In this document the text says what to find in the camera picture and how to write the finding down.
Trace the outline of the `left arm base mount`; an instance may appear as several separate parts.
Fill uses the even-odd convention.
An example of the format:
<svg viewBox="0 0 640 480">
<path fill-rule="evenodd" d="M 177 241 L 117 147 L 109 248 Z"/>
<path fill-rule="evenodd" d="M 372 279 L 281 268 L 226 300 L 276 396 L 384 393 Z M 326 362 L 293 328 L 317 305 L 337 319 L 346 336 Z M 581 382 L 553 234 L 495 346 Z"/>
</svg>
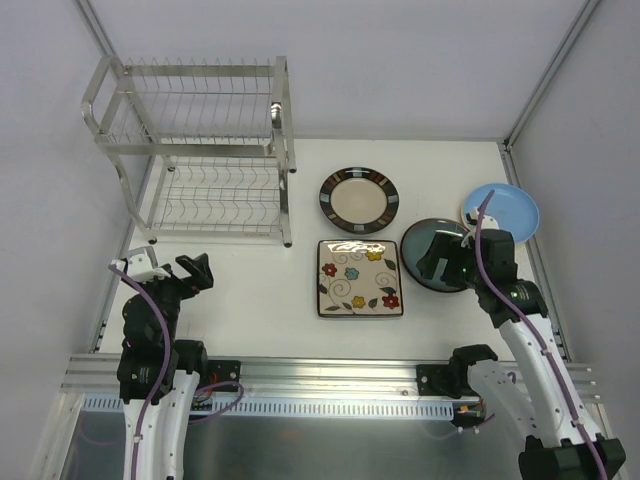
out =
<svg viewBox="0 0 640 480">
<path fill-rule="evenodd" d="M 213 392 L 239 390 L 242 363 L 239 360 L 210 359 L 208 361 L 208 385 L 214 384 Z"/>
</svg>

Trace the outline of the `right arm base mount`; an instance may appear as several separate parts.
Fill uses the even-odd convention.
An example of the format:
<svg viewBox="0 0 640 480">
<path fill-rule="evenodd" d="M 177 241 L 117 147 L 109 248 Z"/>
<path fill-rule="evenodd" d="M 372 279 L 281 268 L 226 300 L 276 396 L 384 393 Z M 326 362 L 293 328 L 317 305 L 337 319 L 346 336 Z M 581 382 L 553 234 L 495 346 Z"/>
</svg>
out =
<svg viewBox="0 0 640 480">
<path fill-rule="evenodd" d="M 419 396 L 454 398 L 449 366 L 445 364 L 418 364 L 415 367 Z"/>
</svg>

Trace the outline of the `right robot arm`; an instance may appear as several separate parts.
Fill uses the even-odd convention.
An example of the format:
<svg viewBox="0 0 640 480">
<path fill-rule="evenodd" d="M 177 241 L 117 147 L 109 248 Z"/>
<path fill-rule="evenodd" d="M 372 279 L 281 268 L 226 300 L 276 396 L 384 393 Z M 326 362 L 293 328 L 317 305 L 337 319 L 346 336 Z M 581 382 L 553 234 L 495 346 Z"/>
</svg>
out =
<svg viewBox="0 0 640 480">
<path fill-rule="evenodd" d="M 612 479 L 626 460 L 621 442 L 608 439 L 581 401 L 568 373 L 538 287 L 517 275 L 515 244 L 504 230 L 466 234 L 438 231 L 416 266 L 425 279 L 471 289 L 508 345 L 524 391 L 512 382 L 485 344 L 459 347 L 445 366 L 424 375 L 433 391 L 459 399 L 477 394 L 523 441 L 524 479 Z"/>
</svg>

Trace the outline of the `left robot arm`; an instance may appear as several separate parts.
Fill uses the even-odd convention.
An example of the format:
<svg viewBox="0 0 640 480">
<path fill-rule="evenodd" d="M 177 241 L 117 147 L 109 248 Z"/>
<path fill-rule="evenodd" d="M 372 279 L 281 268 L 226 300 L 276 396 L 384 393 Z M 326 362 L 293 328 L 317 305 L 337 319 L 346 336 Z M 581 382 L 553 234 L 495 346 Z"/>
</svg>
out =
<svg viewBox="0 0 640 480">
<path fill-rule="evenodd" d="M 146 246 L 109 269 L 135 294 L 122 308 L 123 341 L 116 377 L 123 403 L 126 479 L 180 479 L 189 412 L 197 389 L 209 380 L 205 345 L 179 340 L 183 301 L 214 285 L 207 254 L 176 257 L 186 276 L 158 263 Z"/>
</svg>

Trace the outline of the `square floral plate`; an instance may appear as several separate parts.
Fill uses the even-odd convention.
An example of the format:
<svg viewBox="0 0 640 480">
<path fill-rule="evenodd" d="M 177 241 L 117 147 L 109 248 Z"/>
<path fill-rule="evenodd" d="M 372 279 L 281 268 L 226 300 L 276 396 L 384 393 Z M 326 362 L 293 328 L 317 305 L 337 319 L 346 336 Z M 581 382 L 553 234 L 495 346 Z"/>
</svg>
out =
<svg viewBox="0 0 640 480">
<path fill-rule="evenodd" d="M 389 240 L 320 241 L 316 298 L 321 318 L 401 317 L 404 305 L 397 244 Z"/>
</svg>

